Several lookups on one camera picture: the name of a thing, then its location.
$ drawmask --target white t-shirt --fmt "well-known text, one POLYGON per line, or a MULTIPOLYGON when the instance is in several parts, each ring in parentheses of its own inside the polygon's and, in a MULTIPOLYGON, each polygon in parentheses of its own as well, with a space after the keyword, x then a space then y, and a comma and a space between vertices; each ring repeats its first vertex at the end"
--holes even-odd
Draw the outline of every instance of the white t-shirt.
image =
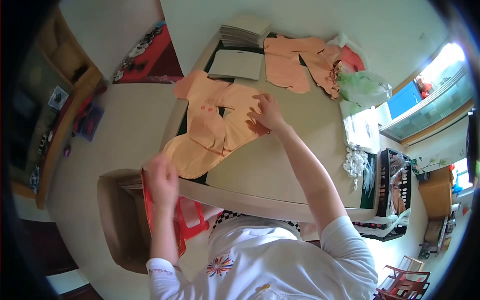
POLYGON ((208 265, 189 282, 161 258, 147 262, 151 299, 370 299, 378 276, 372 254, 343 216, 320 237, 301 240, 290 225, 241 216, 218 224, 208 265))

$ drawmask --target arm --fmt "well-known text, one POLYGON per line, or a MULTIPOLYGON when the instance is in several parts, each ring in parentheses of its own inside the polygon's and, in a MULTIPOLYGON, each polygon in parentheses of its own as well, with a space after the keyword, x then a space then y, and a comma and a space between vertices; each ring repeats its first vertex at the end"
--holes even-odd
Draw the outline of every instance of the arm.
POLYGON ((154 201, 151 258, 163 258, 172 265, 178 263, 178 249, 173 228, 173 215, 178 199, 178 177, 172 162, 158 154, 147 164, 148 186, 154 201))
POLYGON ((260 100, 262 114, 250 112, 249 116, 271 129, 282 143, 293 172, 303 189, 315 225, 321 231, 333 220, 347 216, 332 179, 293 128, 284 120, 280 105, 270 94, 254 96, 260 100))

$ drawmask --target black and white checkered fabric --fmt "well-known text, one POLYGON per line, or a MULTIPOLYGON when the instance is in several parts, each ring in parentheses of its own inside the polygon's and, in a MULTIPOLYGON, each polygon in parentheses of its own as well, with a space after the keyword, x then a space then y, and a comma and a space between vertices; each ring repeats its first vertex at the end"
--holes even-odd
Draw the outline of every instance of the black and white checkered fabric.
MULTIPOLYGON (((224 210, 222 212, 222 214, 219 215, 218 218, 216 219, 215 225, 213 225, 213 229, 215 229, 217 224, 220 224, 227 219, 234 218, 234 217, 237 217, 237 216, 248 216, 248 215, 242 214, 242 213, 237 213, 237 212, 232 212, 231 210, 224 210)), ((285 222, 285 223, 289 224, 290 226, 293 226, 296 230, 298 230, 298 232, 300 232, 300 226, 299 226, 298 222, 283 221, 283 220, 280 220, 280 221, 285 222)))

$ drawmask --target cardboard box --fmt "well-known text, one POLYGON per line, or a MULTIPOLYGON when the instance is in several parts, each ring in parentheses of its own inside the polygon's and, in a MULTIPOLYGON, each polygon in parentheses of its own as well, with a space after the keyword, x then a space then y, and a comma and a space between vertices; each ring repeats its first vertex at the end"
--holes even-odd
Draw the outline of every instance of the cardboard box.
POLYGON ((97 200, 103 232, 115 263, 126 270, 147 274, 151 235, 140 171, 121 169, 100 176, 97 200))
POLYGON ((419 183, 419 192, 429 220, 443 220, 452 210, 452 171, 447 167, 430 172, 430 178, 419 183))

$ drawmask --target picture frame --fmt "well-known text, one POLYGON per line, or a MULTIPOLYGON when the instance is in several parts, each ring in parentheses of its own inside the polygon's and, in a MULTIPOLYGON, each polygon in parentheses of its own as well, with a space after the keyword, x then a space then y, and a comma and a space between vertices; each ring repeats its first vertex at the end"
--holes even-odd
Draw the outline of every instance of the picture frame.
POLYGON ((67 94, 67 92, 65 92, 61 87, 57 85, 52 95, 50 96, 48 105, 60 111, 63 107, 63 104, 65 104, 65 101, 67 101, 68 95, 69 94, 67 94))

